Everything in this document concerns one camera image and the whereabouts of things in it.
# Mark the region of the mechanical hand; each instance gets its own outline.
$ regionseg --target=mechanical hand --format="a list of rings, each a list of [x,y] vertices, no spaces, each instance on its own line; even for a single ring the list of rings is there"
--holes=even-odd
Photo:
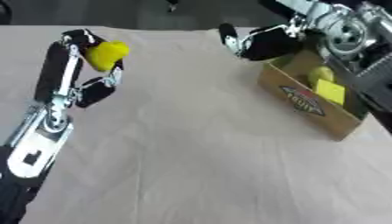
[[[74,129],[66,110],[86,108],[115,92],[128,48],[102,50],[104,39],[88,30],[67,31],[52,43],[36,87],[35,102],[0,148],[0,223],[18,223],[44,183],[56,156]],[[108,59],[108,55],[117,55]],[[109,74],[76,86],[83,59],[93,67],[112,65]]]

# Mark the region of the beige fabric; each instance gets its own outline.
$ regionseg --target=beige fabric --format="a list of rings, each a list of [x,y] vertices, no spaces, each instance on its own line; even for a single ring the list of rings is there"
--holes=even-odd
[[[2,138],[73,28],[1,28]],[[335,143],[261,90],[261,64],[216,31],[92,30],[129,43],[123,84],[72,110],[76,130],[22,223],[392,222],[392,141],[372,116]]]

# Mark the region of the table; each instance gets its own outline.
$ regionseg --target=table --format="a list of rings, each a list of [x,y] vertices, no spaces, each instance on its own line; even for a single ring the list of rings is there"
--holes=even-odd
[[[47,47],[75,28],[0,28],[0,137]],[[217,31],[91,29],[129,43],[123,83],[72,109],[75,132],[22,223],[392,221],[392,141],[372,116],[335,143],[260,89],[262,64],[234,57]],[[95,76],[85,66],[80,81]]]

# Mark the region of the yellow sponge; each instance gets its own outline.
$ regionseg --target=yellow sponge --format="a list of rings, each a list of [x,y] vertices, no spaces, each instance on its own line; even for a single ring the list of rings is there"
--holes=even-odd
[[[115,63],[130,52],[128,46],[120,41],[102,42],[86,52],[86,59],[93,68],[104,72],[110,70]]]
[[[308,80],[311,83],[311,86],[315,87],[318,80],[334,82],[335,78],[333,77],[333,70],[331,70],[331,68],[327,66],[318,66],[311,70],[308,75]]]
[[[338,84],[327,80],[318,80],[317,85],[313,90],[327,100],[336,102],[340,105],[345,103],[346,89]]]

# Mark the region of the dark floor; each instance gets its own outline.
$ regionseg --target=dark floor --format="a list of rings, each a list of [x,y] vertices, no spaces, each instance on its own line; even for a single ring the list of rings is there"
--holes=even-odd
[[[199,30],[222,22],[263,26],[281,18],[257,0],[183,0],[166,12],[165,0],[10,0],[14,25],[104,25],[145,30]]]

